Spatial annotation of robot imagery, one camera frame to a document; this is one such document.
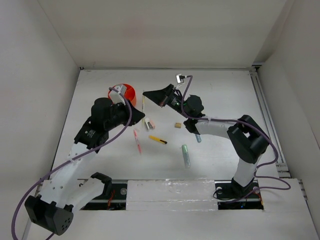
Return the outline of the pink highlighter pen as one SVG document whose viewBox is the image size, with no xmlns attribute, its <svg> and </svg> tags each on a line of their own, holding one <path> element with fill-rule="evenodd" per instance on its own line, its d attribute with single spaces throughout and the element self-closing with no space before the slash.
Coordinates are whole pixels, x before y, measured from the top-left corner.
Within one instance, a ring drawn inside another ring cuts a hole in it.
<svg viewBox="0 0 320 240">
<path fill-rule="evenodd" d="M 142 155 L 142 148 L 141 148 L 141 145 L 140 145 L 140 142 L 139 142 L 139 139 L 138 139 L 137 131 L 135 129 L 133 130 L 133 135 L 134 135 L 134 139 L 135 139 L 135 142 L 136 142 L 136 145 L 137 145 L 138 152 L 139 152 L 140 155 Z"/>
</svg>

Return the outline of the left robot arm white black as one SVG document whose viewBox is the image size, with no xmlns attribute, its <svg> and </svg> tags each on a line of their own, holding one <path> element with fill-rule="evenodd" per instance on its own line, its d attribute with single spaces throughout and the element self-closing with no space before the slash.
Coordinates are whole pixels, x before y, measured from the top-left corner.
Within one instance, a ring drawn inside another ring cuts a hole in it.
<svg viewBox="0 0 320 240">
<path fill-rule="evenodd" d="M 24 206 L 31 222 L 61 236 L 70 227 L 76 211 L 97 196 L 107 198 L 112 191 L 109 176 L 96 172 L 83 186 L 79 186 L 78 179 L 107 142 L 111 130 L 119 125 L 135 125 L 144 117 L 131 102 L 96 99 L 91 115 L 74 138 L 67 163 L 57 169 L 37 196 L 27 197 Z"/>
</svg>

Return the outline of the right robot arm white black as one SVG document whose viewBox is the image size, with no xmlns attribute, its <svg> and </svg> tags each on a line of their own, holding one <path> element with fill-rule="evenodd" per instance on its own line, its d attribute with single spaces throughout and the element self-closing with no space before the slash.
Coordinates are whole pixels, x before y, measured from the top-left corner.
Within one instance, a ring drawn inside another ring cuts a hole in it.
<svg viewBox="0 0 320 240">
<path fill-rule="evenodd" d="M 236 172 L 231 183 L 220 190 L 227 199 L 245 196 L 254 180 L 257 164 L 269 146 L 263 130 L 249 115 L 243 115 L 235 124 L 209 120 L 202 111 L 204 106 L 199 96 L 190 95 L 186 100 L 180 90 L 169 84 L 160 90 L 145 91 L 144 97 L 160 107 L 169 106 L 187 120 L 183 122 L 186 129 L 197 135 L 212 135 L 230 140 L 239 157 Z"/>
</svg>

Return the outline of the yellow highlighter pen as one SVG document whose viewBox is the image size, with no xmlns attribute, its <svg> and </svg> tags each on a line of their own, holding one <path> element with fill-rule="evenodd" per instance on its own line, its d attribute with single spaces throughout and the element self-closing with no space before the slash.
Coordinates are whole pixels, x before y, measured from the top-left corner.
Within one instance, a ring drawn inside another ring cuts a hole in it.
<svg viewBox="0 0 320 240">
<path fill-rule="evenodd" d="M 142 95 L 141 111 L 145 113 L 145 96 Z M 145 124 L 145 116 L 142 118 L 142 126 Z"/>
</svg>

